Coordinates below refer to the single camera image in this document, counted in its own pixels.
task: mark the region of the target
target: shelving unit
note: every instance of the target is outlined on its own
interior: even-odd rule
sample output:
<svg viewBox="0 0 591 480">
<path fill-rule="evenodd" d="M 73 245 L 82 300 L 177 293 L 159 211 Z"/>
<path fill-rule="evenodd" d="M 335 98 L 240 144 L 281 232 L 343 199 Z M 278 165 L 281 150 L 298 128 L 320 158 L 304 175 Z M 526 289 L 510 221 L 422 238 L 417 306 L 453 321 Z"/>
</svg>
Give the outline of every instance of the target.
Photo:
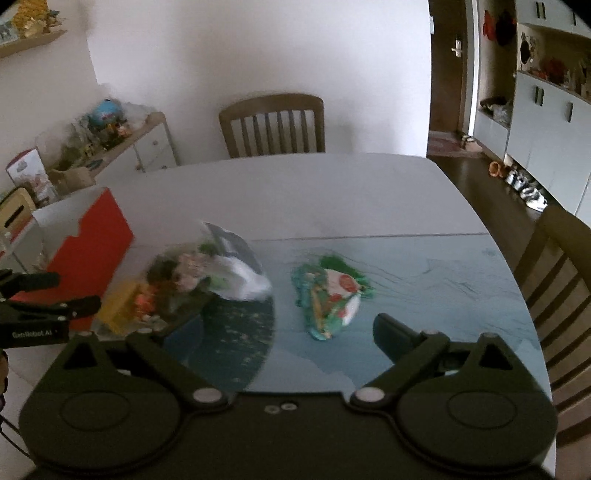
<svg viewBox="0 0 591 480">
<path fill-rule="evenodd" d="M 14 55 L 25 50 L 30 50 L 31 48 L 40 47 L 41 45 L 50 44 L 56 41 L 66 32 L 67 30 L 58 30 L 55 32 L 39 35 L 38 37 L 23 38 L 21 40 L 15 40 L 14 42 L 0 45 L 0 59 L 4 59 L 10 55 Z"/>
</svg>

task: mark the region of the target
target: screw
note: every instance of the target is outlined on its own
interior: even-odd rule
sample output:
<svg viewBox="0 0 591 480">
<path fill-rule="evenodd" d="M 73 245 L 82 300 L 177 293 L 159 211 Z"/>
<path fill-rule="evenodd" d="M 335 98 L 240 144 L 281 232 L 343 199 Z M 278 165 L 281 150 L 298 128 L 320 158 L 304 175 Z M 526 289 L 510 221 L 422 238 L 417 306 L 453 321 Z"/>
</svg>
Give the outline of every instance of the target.
<svg viewBox="0 0 591 480">
<path fill-rule="evenodd" d="M 217 403 L 223 398 L 223 393 L 217 388 L 199 388 L 193 392 L 193 399 L 199 403 Z"/>
<path fill-rule="evenodd" d="M 265 413 L 268 413 L 269 415 L 277 415 L 278 413 L 281 413 L 281 409 L 277 405 L 267 405 L 265 407 Z"/>
<path fill-rule="evenodd" d="M 354 393 L 354 395 L 357 400 L 362 401 L 363 403 L 376 403 L 382 401 L 386 397 L 386 394 L 382 389 L 375 387 L 360 388 Z"/>
<path fill-rule="evenodd" d="M 286 402 L 281 404 L 281 409 L 285 411 L 294 411 L 297 410 L 297 405 L 292 402 Z"/>
</svg>

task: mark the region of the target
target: packaged item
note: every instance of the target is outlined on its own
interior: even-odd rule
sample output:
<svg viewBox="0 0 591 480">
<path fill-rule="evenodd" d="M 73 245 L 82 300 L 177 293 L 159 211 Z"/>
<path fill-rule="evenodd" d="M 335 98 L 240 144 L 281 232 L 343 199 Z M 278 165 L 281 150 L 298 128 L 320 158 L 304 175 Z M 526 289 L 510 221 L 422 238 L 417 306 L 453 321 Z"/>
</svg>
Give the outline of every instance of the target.
<svg viewBox="0 0 591 480">
<path fill-rule="evenodd" d="M 374 293 L 365 276 L 335 255 L 322 257 L 318 265 L 296 268 L 291 280 L 307 330 L 318 340 L 338 335 L 357 314 L 361 298 Z"/>
</svg>

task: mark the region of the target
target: shoe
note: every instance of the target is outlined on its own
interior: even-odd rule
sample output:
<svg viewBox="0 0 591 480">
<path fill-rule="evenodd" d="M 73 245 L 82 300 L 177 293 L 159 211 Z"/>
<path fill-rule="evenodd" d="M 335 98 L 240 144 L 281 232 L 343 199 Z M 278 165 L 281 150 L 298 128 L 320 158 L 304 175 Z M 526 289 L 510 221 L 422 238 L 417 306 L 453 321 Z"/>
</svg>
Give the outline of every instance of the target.
<svg viewBox="0 0 591 480">
<path fill-rule="evenodd" d="M 513 182 L 515 181 L 515 177 L 516 177 L 516 176 L 517 176 L 517 170 L 514 170 L 514 169 L 513 169 L 513 170 L 511 170 L 511 171 L 508 173 L 508 175 L 507 175 L 507 178 L 505 179 L 505 182 L 506 182 L 508 185 L 511 185 L 511 186 L 513 186 Z"/>
<path fill-rule="evenodd" d="M 538 195 L 540 194 L 540 192 L 538 192 L 538 189 L 535 187 L 532 187 L 531 185 L 528 185 L 527 187 L 524 187 L 521 192 L 519 193 L 519 196 L 527 201 L 527 200 L 531 200 L 533 198 L 537 198 Z"/>
<path fill-rule="evenodd" d="M 527 179 L 521 173 L 518 173 L 515 177 L 515 180 L 513 181 L 513 189 L 516 192 L 520 192 L 527 186 L 529 186 L 529 182 L 527 181 Z"/>
<path fill-rule="evenodd" d="M 525 204 L 529 208 L 534 209 L 538 212 L 543 212 L 544 209 L 548 206 L 548 202 L 540 192 L 538 192 L 536 198 L 531 198 L 530 200 L 527 200 Z"/>
</svg>

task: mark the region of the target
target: doorway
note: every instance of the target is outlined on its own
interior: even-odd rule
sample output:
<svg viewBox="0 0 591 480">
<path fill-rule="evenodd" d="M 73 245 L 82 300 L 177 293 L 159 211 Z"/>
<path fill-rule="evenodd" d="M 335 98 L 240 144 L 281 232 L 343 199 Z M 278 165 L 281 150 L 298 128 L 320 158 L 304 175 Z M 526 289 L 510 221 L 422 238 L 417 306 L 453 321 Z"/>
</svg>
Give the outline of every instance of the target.
<svg viewBox="0 0 591 480">
<path fill-rule="evenodd" d="M 431 119 L 429 130 L 462 130 L 466 102 L 467 20 L 465 0 L 429 0 Z"/>
</svg>

